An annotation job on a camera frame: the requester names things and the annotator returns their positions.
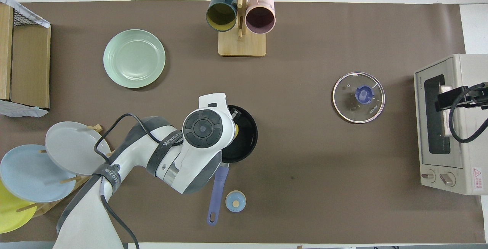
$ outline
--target oven knob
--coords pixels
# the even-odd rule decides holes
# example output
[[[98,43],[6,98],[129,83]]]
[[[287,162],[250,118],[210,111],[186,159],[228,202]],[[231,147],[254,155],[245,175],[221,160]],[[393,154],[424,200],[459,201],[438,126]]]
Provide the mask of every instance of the oven knob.
[[[445,185],[451,186],[451,187],[456,185],[456,177],[454,176],[453,173],[448,172],[446,174],[440,174],[439,176]]]
[[[435,172],[433,170],[429,170],[427,174],[420,175],[423,179],[428,179],[430,182],[435,181]]]

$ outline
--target black wire mesh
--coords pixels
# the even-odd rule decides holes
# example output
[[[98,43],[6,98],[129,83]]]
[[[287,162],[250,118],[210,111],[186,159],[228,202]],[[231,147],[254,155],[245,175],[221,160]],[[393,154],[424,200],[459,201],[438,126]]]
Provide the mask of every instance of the black wire mesh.
[[[17,10],[14,10],[14,26],[26,26],[26,25],[37,25],[37,23],[26,18],[20,14]]]

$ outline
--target wooden mug holder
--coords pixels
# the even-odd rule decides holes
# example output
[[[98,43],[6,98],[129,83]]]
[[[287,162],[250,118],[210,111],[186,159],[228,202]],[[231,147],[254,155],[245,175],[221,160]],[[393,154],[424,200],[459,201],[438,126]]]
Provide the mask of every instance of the wooden mug holder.
[[[218,54],[221,56],[265,56],[266,34],[246,31],[244,16],[247,0],[237,0],[237,23],[227,32],[218,32]]]

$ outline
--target purple handle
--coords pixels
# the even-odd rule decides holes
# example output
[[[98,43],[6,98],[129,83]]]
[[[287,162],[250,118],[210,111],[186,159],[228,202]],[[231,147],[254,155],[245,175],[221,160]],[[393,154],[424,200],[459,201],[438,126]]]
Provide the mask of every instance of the purple handle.
[[[220,204],[222,202],[223,186],[229,173],[229,167],[219,166],[215,172],[214,187],[212,189],[212,197],[210,199],[209,215],[207,216],[207,223],[210,226],[215,226],[218,220],[218,212],[220,211]]]

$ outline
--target warning label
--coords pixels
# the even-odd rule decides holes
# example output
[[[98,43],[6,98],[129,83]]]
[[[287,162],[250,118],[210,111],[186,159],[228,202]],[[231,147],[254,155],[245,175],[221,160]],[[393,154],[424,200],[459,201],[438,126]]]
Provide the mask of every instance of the warning label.
[[[473,168],[474,176],[474,190],[483,190],[483,174],[481,173],[481,168]]]

